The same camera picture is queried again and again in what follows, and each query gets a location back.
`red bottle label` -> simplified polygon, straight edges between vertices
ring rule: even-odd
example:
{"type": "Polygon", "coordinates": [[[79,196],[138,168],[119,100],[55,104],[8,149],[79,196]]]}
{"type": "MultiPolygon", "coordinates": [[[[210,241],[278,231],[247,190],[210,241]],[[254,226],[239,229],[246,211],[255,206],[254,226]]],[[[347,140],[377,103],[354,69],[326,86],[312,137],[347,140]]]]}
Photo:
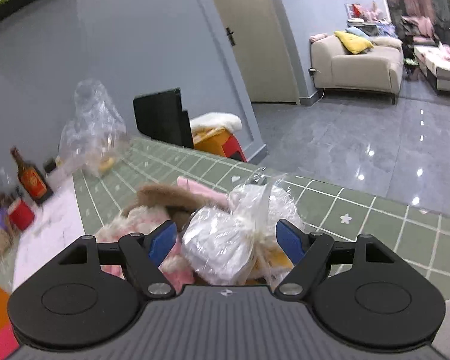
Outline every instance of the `red bottle label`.
{"type": "Polygon", "coordinates": [[[30,196],[35,199],[41,198],[47,192],[47,186],[33,168],[28,168],[20,177],[20,181],[30,196]]]}

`yellow pillow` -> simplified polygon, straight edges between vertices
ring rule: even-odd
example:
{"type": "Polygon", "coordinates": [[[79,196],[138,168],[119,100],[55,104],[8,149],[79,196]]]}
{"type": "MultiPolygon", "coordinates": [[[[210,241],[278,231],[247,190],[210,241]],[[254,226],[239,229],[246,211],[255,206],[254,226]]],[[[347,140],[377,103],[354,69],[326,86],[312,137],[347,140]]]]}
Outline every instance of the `yellow pillow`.
{"type": "Polygon", "coordinates": [[[373,47],[373,44],[369,40],[366,40],[360,36],[349,34],[345,31],[335,31],[334,34],[352,54],[358,54],[365,49],[373,47]]]}

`beige door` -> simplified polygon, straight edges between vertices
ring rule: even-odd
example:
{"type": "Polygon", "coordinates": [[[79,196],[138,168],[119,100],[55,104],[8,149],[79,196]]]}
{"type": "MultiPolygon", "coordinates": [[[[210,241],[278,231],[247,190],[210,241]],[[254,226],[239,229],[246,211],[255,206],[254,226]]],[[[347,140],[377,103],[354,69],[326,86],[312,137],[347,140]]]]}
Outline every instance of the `beige door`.
{"type": "Polygon", "coordinates": [[[299,91],[272,0],[214,0],[252,102],[291,102],[299,91]]]}

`circular black disc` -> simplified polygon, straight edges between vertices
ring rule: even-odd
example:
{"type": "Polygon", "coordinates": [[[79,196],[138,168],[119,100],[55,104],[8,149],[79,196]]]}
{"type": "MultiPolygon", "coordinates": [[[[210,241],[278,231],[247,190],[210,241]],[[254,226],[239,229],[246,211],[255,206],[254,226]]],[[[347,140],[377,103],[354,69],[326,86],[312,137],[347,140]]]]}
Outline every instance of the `circular black disc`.
{"type": "Polygon", "coordinates": [[[332,334],[372,349],[430,340],[445,315],[440,292],[411,267],[368,263],[337,274],[312,294],[317,318],[332,334]]]}
{"type": "Polygon", "coordinates": [[[126,328],[138,312],[138,295],[121,278],[79,264],[39,273],[8,301],[13,328],[32,345],[52,350],[92,346],[126,328]]]}

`gray tile floor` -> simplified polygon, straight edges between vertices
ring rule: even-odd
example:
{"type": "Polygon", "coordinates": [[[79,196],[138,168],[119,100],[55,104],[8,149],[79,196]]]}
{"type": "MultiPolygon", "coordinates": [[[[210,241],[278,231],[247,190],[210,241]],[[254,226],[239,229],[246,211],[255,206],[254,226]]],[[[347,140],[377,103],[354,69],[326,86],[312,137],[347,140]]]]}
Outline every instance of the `gray tile floor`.
{"type": "Polygon", "coordinates": [[[310,108],[253,104],[269,155],[261,166],[450,215],[450,95],[403,81],[382,96],[327,93],[310,108]]]}

